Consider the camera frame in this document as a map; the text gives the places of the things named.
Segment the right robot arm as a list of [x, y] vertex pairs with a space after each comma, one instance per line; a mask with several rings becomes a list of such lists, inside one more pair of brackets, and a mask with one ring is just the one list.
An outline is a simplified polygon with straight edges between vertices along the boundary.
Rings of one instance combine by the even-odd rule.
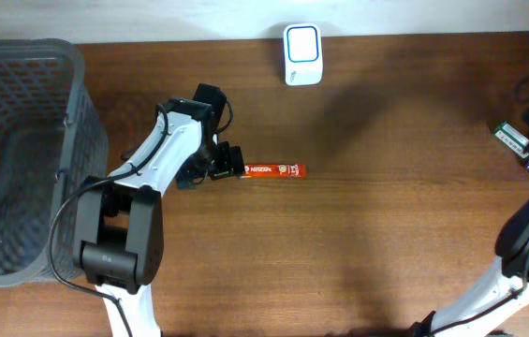
[[[529, 126], [529, 110], [523, 115]], [[522, 148], [529, 153], [529, 139]], [[450, 306], [414, 323], [408, 336], [500, 336], [497, 328], [529, 305], [529, 200], [502, 227], [489, 269]]]

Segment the red Nescafe stick sachet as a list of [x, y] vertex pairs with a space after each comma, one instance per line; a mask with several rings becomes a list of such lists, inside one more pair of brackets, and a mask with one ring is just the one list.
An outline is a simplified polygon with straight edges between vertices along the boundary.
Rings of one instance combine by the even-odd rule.
[[245, 164], [243, 179], [254, 178], [305, 178], [304, 164]]

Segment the green Axe Brand box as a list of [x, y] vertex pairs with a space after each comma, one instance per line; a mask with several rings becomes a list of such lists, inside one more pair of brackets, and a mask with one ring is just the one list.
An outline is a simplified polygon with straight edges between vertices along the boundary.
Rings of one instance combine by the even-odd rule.
[[493, 134], [500, 139], [521, 161], [529, 160], [529, 139], [508, 122], [498, 125]]

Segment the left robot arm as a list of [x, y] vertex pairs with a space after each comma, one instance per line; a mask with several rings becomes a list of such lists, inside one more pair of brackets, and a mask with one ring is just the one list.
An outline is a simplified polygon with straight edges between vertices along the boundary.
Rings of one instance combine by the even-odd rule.
[[104, 301], [112, 335], [162, 335], [152, 298], [164, 252], [162, 197], [171, 183], [187, 189], [245, 173], [240, 147], [219, 138], [228, 128], [221, 117], [231, 112], [223, 91], [205, 83], [190, 99], [156, 104], [139, 148], [76, 194], [72, 260]]

